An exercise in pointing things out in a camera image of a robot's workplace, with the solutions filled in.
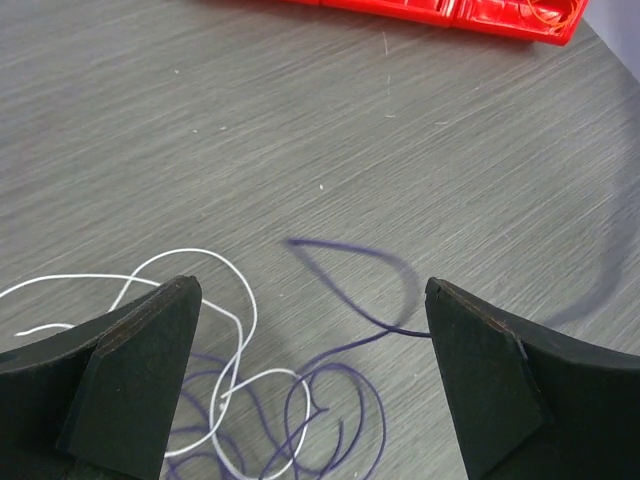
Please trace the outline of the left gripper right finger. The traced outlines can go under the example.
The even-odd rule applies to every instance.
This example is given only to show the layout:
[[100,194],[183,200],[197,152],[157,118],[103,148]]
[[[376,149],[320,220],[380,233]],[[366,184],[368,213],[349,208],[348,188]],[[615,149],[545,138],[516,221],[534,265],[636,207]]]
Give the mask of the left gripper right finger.
[[638,357],[435,277],[425,306],[468,478],[638,478]]

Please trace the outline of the red plastic divided bin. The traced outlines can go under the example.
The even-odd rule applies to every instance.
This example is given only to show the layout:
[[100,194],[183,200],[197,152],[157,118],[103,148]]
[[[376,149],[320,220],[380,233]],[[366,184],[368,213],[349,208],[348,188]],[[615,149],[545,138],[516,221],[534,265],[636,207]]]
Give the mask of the red plastic divided bin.
[[299,0],[300,4],[457,28],[526,42],[566,45],[587,0]]

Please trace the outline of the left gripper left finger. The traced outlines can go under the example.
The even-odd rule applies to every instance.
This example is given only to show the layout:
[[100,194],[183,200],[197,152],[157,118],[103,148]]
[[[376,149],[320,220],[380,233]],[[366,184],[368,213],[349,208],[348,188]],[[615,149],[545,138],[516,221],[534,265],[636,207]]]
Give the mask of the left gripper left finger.
[[201,300],[197,279],[178,276],[2,352],[2,478],[158,478]]

